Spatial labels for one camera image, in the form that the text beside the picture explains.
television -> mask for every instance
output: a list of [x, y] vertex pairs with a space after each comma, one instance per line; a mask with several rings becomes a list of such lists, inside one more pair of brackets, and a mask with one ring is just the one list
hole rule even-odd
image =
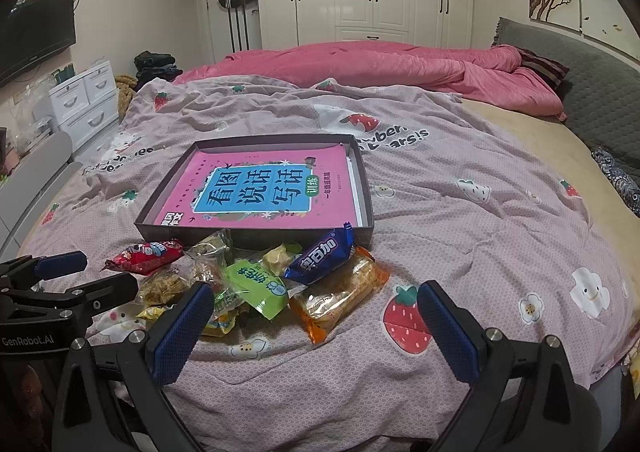
[[27, 0], [0, 28], [0, 87], [76, 44], [74, 0]]

blue gripper pad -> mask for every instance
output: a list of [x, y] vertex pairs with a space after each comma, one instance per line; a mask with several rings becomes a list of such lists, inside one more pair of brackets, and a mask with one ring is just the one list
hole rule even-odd
[[145, 361], [157, 385], [173, 384], [178, 379], [213, 313], [213, 305], [211, 287], [196, 283], [148, 331]]
[[458, 311], [466, 310], [459, 309], [435, 281], [418, 289], [418, 312], [449, 368], [459, 382], [473, 384], [480, 377], [478, 349], [456, 319]]
[[69, 252], [43, 257], [33, 268], [33, 273], [38, 279], [48, 281], [69, 273], [82, 272], [85, 268], [86, 255], [82, 252]]

gray headboard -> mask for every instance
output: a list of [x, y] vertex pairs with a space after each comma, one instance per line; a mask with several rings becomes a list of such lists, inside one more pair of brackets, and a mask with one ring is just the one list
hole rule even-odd
[[601, 145], [640, 184], [640, 73], [568, 36], [500, 18], [494, 44], [531, 50], [571, 68], [558, 88], [565, 125], [590, 149]]

green snack bag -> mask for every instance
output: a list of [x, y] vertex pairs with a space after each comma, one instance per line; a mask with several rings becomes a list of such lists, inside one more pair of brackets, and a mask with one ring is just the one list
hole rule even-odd
[[250, 263], [243, 259], [226, 267], [225, 273], [226, 278], [238, 286], [238, 295], [269, 320], [280, 313], [289, 302], [284, 283], [258, 263]]

striped pillow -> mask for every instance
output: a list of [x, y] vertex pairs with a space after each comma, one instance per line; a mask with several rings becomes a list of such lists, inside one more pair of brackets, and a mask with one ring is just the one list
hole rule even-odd
[[560, 83], [564, 80], [564, 77], [566, 77], [566, 74], [569, 73], [570, 69], [563, 66], [558, 61], [551, 60], [550, 58], [539, 57], [524, 48], [516, 48], [520, 52], [520, 55], [522, 55], [521, 66], [533, 70], [552, 90], [557, 90], [558, 86], [560, 86]]

